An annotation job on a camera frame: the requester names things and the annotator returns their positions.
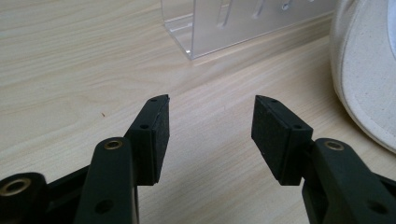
black mechanical linkage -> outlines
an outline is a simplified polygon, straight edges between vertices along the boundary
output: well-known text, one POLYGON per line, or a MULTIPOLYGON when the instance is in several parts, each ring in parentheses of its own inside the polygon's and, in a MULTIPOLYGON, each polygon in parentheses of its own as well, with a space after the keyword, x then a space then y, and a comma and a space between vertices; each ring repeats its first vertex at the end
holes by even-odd
POLYGON ((169 97, 149 99, 124 137, 96 146, 90 166, 50 184, 26 173, 0 181, 0 223, 139 223, 137 186, 158 183, 169 97))
POLYGON ((396 223, 396 182, 372 173, 347 144, 311 140, 279 101, 256 96, 251 136, 280 185, 299 185, 311 223, 396 223))

white fabric object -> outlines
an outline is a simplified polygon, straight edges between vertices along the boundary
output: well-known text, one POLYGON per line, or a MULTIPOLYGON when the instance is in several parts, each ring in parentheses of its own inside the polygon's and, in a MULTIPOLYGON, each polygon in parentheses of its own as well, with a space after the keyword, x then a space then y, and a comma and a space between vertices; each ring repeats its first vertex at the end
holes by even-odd
POLYGON ((330 51, 334 88, 348 114, 396 153, 395 1, 338 1, 330 51))

wooden table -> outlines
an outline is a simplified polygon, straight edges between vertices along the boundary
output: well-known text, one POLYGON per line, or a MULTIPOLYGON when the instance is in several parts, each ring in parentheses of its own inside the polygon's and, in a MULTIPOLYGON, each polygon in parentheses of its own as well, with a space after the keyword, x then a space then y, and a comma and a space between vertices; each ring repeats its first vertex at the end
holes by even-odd
POLYGON ((395 155, 333 91, 329 29, 320 18, 189 61, 159 0, 0 0, 0 178, 87 165, 168 93, 171 138, 160 183, 139 188, 142 224, 307 223, 301 187, 280 187, 250 139, 256 94, 396 179, 395 155))

transparent acrylic box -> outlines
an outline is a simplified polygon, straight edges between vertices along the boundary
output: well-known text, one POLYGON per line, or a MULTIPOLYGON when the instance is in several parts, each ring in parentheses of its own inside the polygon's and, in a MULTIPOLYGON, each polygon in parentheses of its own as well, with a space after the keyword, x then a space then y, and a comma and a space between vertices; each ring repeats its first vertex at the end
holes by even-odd
POLYGON ((190 59, 331 13, 336 0, 162 0, 165 27, 190 59))

wood grain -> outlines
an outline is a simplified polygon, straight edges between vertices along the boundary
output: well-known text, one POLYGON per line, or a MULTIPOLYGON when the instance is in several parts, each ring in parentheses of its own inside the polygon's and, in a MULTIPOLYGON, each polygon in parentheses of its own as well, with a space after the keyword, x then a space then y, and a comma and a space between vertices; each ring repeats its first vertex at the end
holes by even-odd
POLYGON ((0 0, 0 178, 87 165, 168 93, 171 138, 160 183, 139 188, 141 223, 307 223, 301 188, 280 187, 250 139, 256 94, 396 179, 394 154, 333 91, 329 28, 320 18, 189 61, 159 1, 0 0))

